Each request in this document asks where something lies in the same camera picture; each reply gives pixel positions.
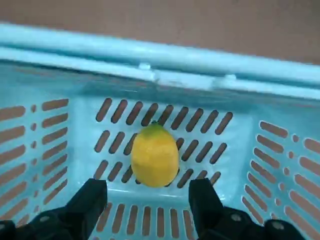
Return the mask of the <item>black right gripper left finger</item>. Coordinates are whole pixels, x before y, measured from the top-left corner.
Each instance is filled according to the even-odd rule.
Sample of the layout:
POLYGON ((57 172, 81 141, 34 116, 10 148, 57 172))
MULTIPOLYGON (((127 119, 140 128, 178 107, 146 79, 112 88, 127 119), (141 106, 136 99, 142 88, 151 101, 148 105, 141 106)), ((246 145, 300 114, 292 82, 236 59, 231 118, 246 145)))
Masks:
POLYGON ((2 240, 87 240, 108 204, 107 182, 88 179, 63 207, 39 213, 24 226, 0 222, 2 240))

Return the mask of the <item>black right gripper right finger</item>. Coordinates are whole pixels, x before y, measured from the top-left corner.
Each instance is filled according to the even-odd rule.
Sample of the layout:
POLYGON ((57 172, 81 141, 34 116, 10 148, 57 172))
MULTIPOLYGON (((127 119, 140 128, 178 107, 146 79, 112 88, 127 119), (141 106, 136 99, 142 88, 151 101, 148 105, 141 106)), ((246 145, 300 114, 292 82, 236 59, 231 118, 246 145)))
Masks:
POLYGON ((224 206, 208 178, 189 183, 188 200, 199 240, 303 240, 302 234, 283 220, 254 223, 244 211, 224 206))

